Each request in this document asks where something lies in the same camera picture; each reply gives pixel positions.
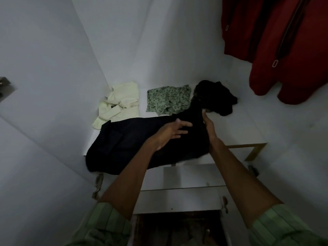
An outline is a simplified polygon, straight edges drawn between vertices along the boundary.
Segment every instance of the green patterned cloth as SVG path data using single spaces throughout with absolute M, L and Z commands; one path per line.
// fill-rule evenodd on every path
M 66 246 L 126 246 L 131 228 L 130 221 L 111 204 L 97 203 Z M 252 246 L 328 245 L 286 205 L 276 205 L 263 213 L 249 230 L 249 239 Z M 191 239 L 184 246 L 203 245 Z
M 190 93 L 189 85 L 148 90 L 146 111 L 155 111 L 157 115 L 172 115 L 185 111 L 190 106 Z

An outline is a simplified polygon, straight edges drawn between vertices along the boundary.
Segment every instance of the light green shirt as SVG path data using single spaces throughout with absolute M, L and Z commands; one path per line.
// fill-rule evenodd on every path
M 131 223 L 109 203 L 97 203 L 84 218 L 66 246 L 126 246 Z M 249 230 L 253 246 L 328 246 L 328 240 L 311 229 L 286 205 L 276 205 L 262 214 Z M 186 246 L 198 245 L 191 239 Z

